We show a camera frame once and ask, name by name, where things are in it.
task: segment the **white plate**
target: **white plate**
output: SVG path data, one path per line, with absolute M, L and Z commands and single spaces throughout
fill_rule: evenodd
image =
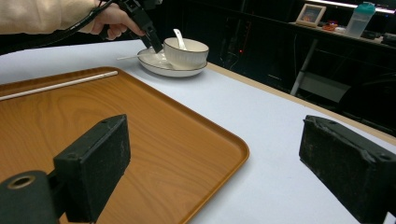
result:
M 163 54 L 163 50 L 158 53 L 155 53 L 153 48 L 142 49 L 138 53 L 145 54 L 144 56 L 139 57 L 139 62 L 147 68 L 149 71 L 166 76 L 166 77 L 191 77 L 199 74 L 202 70 L 205 69 L 207 63 L 204 66 L 198 69 L 192 70 L 183 70 L 176 69 L 172 64 L 166 61 L 165 55 Z

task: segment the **orange tray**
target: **orange tray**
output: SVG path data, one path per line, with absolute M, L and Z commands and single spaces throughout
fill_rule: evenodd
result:
M 113 67 L 2 85 L 0 96 L 110 71 L 119 74 L 0 101 L 0 181 L 49 173 L 99 120 L 126 114 L 131 163 L 98 223 L 187 222 L 248 159 L 242 139 Z

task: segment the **sleeve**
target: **sleeve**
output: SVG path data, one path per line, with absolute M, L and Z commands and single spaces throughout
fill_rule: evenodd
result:
M 94 0 L 0 0 L 0 34 L 50 34 L 86 17 Z M 89 33 L 92 22 L 81 32 Z

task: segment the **spoon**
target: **spoon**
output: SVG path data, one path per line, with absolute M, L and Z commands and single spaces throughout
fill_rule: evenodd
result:
M 174 32 L 176 34 L 177 40 L 178 40 L 178 47 L 180 49 L 186 49 L 186 46 L 184 45 L 183 37 L 181 36 L 181 32 L 178 29 L 174 29 Z

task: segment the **picture frame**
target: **picture frame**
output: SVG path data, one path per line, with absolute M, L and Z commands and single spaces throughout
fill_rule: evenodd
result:
M 325 11 L 326 7 L 305 4 L 297 18 L 296 24 L 317 27 Z

